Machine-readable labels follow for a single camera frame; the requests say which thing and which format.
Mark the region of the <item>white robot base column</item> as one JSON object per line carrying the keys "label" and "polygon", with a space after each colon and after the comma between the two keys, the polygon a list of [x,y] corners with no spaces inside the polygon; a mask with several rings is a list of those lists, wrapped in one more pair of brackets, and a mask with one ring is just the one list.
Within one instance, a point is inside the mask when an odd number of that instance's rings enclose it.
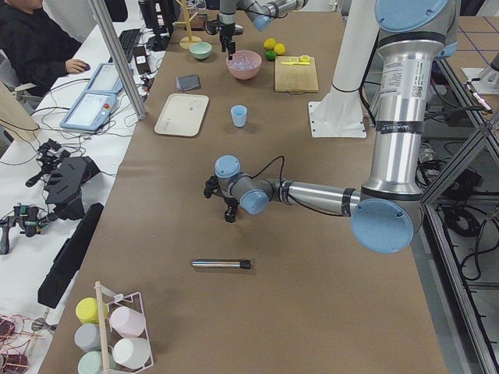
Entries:
{"label": "white robot base column", "polygon": [[309,103],[314,138],[366,137],[359,89],[379,31],[374,7],[372,0],[351,2],[331,90]]}

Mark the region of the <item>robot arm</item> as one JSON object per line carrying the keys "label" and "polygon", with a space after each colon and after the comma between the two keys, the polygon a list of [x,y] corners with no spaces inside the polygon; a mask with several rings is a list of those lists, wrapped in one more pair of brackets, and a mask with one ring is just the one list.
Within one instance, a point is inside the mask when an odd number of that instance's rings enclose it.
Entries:
{"label": "robot arm", "polygon": [[261,178],[224,155],[213,179],[226,220],[238,208],[255,215],[275,201],[347,217],[371,251],[407,247],[423,219],[416,164],[431,66],[455,52],[459,10],[457,1],[354,1],[331,90],[310,102],[309,120],[313,137],[340,139],[338,175],[369,167],[369,178],[357,189]]}
{"label": "robot arm", "polygon": [[242,10],[255,28],[262,31],[273,19],[284,17],[291,11],[300,10],[307,5],[307,0],[276,0],[260,4],[257,0],[222,0],[219,2],[217,21],[219,25],[220,42],[222,51],[226,52],[228,59],[236,52],[235,35],[236,11]]}

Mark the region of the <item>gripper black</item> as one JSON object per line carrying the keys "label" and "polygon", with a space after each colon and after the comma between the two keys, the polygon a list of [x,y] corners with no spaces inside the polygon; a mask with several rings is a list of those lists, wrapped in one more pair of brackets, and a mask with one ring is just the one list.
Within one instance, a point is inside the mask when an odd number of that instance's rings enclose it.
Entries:
{"label": "gripper black", "polygon": [[227,44],[228,43],[228,58],[232,59],[232,56],[235,54],[235,42],[232,40],[233,36],[235,34],[235,24],[230,23],[230,24],[221,24],[220,25],[220,40],[221,40],[221,50],[222,52],[227,51]]}
{"label": "gripper black", "polygon": [[234,216],[237,217],[239,215],[239,201],[234,198],[224,197],[224,201],[229,207],[225,213],[224,218],[228,223],[234,222]]}

